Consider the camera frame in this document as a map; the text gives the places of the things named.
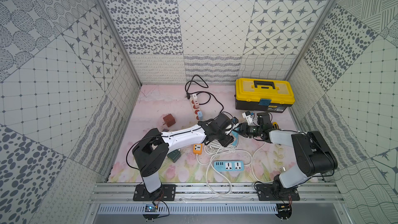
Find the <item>light blue triangular socket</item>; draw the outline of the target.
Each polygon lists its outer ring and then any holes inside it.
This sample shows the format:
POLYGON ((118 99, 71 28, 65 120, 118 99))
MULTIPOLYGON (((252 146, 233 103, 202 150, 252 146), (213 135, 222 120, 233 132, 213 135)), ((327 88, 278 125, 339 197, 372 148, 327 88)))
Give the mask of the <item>light blue triangular socket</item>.
POLYGON ((231 132, 231 135, 234 138, 234 141, 231 143, 231 145, 234 146, 234 147, 237 147, 238 146, 238 142, 239 142, 239 134, 235 130, 233 130, 231 132))

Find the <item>blue plug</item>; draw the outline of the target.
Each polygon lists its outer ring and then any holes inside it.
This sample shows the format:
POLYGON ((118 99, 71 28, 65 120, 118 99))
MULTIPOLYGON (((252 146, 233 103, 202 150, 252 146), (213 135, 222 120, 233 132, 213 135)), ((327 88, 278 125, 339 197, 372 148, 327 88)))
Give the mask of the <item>blue plug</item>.
POLYGON ((198 120, 199 121, 203 120, 203 113, 201 111, 198 112, 198 120))

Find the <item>white long power strip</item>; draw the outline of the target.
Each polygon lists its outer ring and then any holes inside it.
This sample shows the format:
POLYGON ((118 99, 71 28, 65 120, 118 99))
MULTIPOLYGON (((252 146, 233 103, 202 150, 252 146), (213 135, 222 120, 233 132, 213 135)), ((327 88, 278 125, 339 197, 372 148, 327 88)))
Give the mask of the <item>white long power strip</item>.
POLYGON ((190 103, 191 103, 191 106, 192 106, 193 114, 194 114, 196 120, 198 120, 198 112, 201 111, 201 110, 200 110, 200 104, 198 102, 197 94, 194 93, 194 94, 190 95, 190 103))

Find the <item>orange power strip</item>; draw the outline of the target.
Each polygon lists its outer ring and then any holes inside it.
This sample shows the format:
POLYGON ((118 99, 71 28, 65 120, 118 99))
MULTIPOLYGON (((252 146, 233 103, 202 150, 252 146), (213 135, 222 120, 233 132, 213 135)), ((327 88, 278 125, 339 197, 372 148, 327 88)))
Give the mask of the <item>orange power strip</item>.
POLYGON ((194 144, 193 146, 193 153, 195 155, 201 155, 203 151, 203 144, 194 144))

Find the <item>blue white power strip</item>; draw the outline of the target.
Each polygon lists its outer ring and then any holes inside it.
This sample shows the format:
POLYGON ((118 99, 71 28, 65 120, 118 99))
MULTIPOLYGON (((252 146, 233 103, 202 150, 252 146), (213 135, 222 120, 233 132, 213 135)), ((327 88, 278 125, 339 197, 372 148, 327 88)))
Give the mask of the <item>blue white power strip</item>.
POLYGON ((242 161, 215 161, 213 166, 218 172, 241 172, 244 170, 242 161))

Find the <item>dark red cube adapter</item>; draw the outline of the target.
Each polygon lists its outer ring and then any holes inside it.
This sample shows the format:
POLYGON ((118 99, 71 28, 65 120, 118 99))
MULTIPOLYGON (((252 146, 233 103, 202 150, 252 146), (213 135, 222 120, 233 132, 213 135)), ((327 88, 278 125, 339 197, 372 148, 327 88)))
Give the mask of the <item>dark red cube adapter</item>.
POLYGON ((171 127, 176 123, 176 120, 172 114, 167 114, 163 118, 163 125, 171 127))

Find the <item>dark green cube adapter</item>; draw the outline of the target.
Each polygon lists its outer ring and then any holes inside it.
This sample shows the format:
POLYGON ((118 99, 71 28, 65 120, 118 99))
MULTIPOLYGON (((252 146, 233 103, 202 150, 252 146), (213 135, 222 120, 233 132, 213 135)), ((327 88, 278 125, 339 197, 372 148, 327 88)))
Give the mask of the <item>dark green cube adapter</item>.
POLYGON ((170 153, 167 154, 167 157, 173 162, 176 163, 179 158, 181 157, 181 152, 179 149, 176 149, 174 151, 171 151, 170 153))

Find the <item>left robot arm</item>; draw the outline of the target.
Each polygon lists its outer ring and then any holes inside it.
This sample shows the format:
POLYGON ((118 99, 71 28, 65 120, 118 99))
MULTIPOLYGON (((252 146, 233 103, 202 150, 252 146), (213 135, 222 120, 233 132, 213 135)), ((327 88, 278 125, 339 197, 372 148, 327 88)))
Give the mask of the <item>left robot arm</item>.
POLYGON ((159 192, 162 183, 158 171, 168 153, 195 144, 208 145, 213 141, 227 147, 233 143, 232 131, 238 125, 237 118, 221 113, 213 119, 199 121, 196 125, 178 131, 161 132, 157 128, 151 129, 127 152, 126 158, 132 155, 137 164, 136 167, 128 166, 139 170, 149 194, 159 192))

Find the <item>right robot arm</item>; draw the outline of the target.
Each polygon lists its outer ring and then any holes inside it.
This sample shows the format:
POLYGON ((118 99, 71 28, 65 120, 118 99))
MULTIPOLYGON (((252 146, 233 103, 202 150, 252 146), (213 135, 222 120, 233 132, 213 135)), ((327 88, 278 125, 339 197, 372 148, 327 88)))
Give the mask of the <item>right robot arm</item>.
POLYGON ((242 113, 245 122, 238 126, 237 133, 245 138, 294 149, 296 165, 274 177, 271 192, 281 198, 294 192, 297 187, 313 177, 334 173, 338 162, 322 134, 318 131, 300 132, 283 130, 271 123, 269 113, 242 113))

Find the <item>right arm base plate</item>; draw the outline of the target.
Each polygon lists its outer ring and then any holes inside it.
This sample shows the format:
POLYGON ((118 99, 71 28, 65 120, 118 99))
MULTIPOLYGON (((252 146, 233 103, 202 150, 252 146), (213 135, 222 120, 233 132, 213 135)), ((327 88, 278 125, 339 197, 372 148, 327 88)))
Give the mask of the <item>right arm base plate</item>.
POLYGON ((259 201, 299 201, 300 196, 297 188, 286 189, 282 186, 271 184, 255 184, 259 201))

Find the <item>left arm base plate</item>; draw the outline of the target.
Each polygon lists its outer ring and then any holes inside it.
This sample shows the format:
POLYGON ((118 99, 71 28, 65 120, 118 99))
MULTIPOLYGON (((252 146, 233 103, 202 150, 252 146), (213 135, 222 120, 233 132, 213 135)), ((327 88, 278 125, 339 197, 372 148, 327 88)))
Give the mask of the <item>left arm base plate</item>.
POLYGON ((162 184, 159 189, 149 193, 144 184, 137 185, 134 192, 133 201, 174 201, 176 185, 162 184))

